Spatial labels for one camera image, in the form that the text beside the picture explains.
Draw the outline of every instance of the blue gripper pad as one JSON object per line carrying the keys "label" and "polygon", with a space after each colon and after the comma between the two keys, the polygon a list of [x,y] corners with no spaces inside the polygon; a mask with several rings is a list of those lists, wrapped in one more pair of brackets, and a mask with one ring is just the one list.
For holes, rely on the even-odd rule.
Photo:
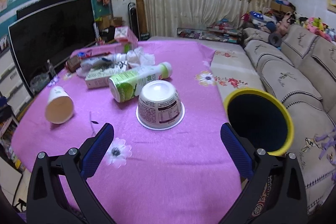
{"label": "blue gripper pad", "polygon": [[97,135],[94,143],[82,159],[81,176],[84,180],[95,174],[107,149],[110,147],[114,137],[113,126],[106,123]]}
{"label": "blue gripper pad", "polygon": [[222,125],[220,137],[240,176],[250,180],[253,176],[252,159],[226,124]]}

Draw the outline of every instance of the yellow-rimmed bucket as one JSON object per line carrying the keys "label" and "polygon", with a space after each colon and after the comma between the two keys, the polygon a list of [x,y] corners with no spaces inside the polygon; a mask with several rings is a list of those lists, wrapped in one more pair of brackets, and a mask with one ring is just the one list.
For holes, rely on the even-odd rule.
{"label": "yellow-rimmed bucket", "polygon": [[271,94],[251,88],[238,89],[225,98],[224,107],[232,128],[256,149],[282,156],[292,145],[292,118]]}

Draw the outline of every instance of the metal screw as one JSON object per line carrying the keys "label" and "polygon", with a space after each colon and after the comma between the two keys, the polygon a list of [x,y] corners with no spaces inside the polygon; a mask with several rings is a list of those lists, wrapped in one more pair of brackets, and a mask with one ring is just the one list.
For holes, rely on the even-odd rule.
{"label": "metal screw", "polygon": [[45,156],[45,153],[44,153],[44,152],[40,152],[40,153],[37,155],[37,157],[38,157],[39,159],[43,159],[44,156]]}
{"label": "metal screw", "polygon": [[265,151],[265,149],[258,148],[258,149],[257,149],[257,153],[258,153],[259,155],[263,156],[263,155],[266,154],[266,151]]}
{"label": "metal screw", "polygon": [[68,153],[69,153],[69,155],[75,155],[77,153],[77,149],[76,148],[71,148]]}
{"label": "metal screw", "polygon": [[294,153],[289,153],[288,154],[289,158],[292,159],[292,160],[295,160],[296,159],[296,155]]}

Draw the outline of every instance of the white flower pattern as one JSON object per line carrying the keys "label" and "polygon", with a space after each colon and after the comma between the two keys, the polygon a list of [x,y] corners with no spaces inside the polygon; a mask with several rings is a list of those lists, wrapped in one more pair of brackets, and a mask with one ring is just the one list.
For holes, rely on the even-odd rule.
{"label": "white flower pattern", "polygon": [[126,158],[132,155],[131,146],[125,145],[124,139],[115,138],[110,147],[107,149],[107,164],[113,164],[115,168],[119,168],[126,164]]}
{"label": "white flower pattern", "polygon": [[200,74],[196,75],[195,79],[198,80],[199,84],[203,86],[216,85],[216,81],[212,76],[212,73],[207,70],[202,71]]}

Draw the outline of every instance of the white cabinet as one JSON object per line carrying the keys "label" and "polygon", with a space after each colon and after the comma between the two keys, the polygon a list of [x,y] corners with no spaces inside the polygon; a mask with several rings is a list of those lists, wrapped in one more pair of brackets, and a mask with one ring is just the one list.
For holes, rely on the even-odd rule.
{"label": "white cabinet", "polygon": [[31,100],[30,93],[26,89],[11,56],[9,47],[0,53],[0,93],[5,96],[18,115],[21,108]]}

